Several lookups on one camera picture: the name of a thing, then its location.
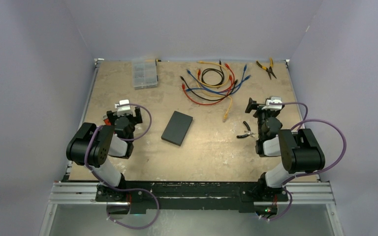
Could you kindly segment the black network switch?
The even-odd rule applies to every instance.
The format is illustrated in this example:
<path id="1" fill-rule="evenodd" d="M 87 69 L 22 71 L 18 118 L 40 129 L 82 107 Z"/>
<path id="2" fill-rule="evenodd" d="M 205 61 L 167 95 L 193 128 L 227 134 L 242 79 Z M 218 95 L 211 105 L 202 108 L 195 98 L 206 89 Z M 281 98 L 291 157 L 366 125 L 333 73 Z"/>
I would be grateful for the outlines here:
<path id="1" fill-rule="evenodd" d="M 161 139 L 174 145 L 181 146 L 192 121 L 192 116 L 174 111 L 162 133 Z"/>

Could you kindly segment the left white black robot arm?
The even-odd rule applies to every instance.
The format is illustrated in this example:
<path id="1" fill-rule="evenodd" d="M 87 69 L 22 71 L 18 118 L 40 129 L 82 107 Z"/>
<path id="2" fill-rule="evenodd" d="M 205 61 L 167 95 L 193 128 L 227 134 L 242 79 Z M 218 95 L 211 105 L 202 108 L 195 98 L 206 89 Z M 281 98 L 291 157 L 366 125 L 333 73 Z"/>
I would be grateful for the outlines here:
<path id="1" fill-rule="evenodd" d="M 97 176 L 102 185 L 109 187 L 108 195 L 121 201 L 127 195 L 126 180 L 108 160 L 108 157 L 130 158 L 135 140 L 135 126 L 143 122 L 139 107 L 130 106 L 117 111 L 107 111 L 105 124 L 100 128 L 94 123 L 81 125 L 66 147 L 66 157 L 79 166 L 85 166 Z"/>

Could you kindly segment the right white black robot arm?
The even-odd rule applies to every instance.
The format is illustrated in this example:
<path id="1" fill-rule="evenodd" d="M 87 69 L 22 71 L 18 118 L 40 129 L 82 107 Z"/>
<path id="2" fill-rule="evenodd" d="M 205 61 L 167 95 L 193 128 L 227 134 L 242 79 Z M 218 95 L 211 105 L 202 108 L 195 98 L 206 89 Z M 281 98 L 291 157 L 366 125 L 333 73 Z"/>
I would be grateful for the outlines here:
<path id="1" fill-rule="evenodd" d="M 264 172 L 248 191 L 252 197 L 268 200 L 280 193 L 284 183 L 295 174 L 310 174 L 325 166 L 325 156 L 310 129 L 293 132 L 283 128 L 277 116 L 284 106 L 281 98 L 275 96 L 267 98 L 264 104 L 252 98 L 248 101 L 245 112 L 254 111 L 257 119 L 256 153 L 260 157 L 281 157 L 281 162 Z"/>

